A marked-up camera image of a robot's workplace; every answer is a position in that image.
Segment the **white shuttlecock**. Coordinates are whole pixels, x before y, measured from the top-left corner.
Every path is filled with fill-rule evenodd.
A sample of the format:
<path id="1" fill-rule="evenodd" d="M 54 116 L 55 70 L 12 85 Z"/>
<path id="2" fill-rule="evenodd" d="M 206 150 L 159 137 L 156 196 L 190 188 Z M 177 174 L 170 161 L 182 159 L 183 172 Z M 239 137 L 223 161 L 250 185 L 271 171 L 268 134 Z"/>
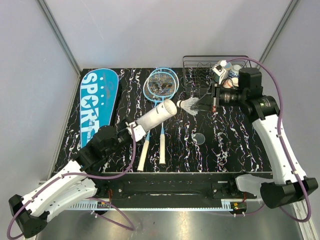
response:
<path id="1" fill-rule="evenodd" d="M 178 100 L 176 106 L 183 109 L 188 114 L 196 116 L 198 114 L 197 110 L 192 109 L 192 106 L 199 100 L 198 97 L 190 97 L 186 100 Z"/>

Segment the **clear round tube lid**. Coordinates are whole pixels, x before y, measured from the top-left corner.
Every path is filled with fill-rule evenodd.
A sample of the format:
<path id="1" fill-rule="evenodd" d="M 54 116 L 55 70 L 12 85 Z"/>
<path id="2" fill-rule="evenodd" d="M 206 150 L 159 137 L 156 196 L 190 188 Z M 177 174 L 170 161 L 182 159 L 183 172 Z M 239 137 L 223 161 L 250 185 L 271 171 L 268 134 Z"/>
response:
<path id="1" fill-rule="evenodd" d="M 206 141 L 206 137 L 202 133 L 195 133 L 192 136 L 192 139 L 193 139 L 194 143 L 197 145 L 202 145 Z"/>

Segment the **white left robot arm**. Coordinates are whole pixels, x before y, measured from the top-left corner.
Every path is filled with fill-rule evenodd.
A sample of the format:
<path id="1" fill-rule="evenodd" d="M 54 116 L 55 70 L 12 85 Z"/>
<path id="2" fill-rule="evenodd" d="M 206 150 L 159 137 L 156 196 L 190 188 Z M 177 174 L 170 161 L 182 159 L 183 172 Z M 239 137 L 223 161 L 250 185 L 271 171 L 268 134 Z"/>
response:
<path id="1" fill-rule="evenodd" d="M 61 171 L 32 192 L 21 196 L 15 194 L 8 203 L 12 219 L 7 229 L 7 238 L 16 223 L 21 236 L 31 238 L 40 233 L 54 217 L 86 198 L 103 198 L 108 193 L 106 181 L 121 178 L 132 168 L 136 153 L 131 156 L 129 166 L 121 173 L 102 175 L 99 170 L 105 161 L 129 143 L 133 150 L 149 131 L 140 119 L 122 122 L 122 129 L 105 125 L 92 136 Z"/>

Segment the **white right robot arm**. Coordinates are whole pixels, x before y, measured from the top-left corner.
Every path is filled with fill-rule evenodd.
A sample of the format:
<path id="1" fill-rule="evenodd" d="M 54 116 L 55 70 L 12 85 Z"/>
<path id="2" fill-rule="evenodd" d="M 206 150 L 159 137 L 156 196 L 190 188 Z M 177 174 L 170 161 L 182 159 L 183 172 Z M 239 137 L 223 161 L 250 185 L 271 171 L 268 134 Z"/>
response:
<path id="1" fill-rule="evenodd" d="M 236 199 L 247 192 L 262 198 L 274 209 L 299 202 L 319 187 L 316 178 L 307 177 L 298 163 L 286 137 L 276 100 L 263 95 L 262 73 L 257 68 L 241 68 L 235 89 L 213 83 L 191 109 L 215 112 L 221 106 L 240 106 L 263 144 L 273 175 L 271 179 L 249 173 L 235 177 L 227 185 L 230 197 Z"/>

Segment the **white shuttlecock tube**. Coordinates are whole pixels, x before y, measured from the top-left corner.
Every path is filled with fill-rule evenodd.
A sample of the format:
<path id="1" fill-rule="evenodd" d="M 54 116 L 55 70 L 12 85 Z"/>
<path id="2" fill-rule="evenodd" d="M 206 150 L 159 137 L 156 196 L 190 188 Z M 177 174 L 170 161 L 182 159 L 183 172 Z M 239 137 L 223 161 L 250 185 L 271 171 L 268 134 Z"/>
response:
<path id="1" fill-rule="evenodd" d="M 136 120 L 136 123 L 141 125 L 145 132 L 148 132 L 176 114 L 177 107 L 175 103 L 170 99 L 166 99 L 141 116 Z"/>

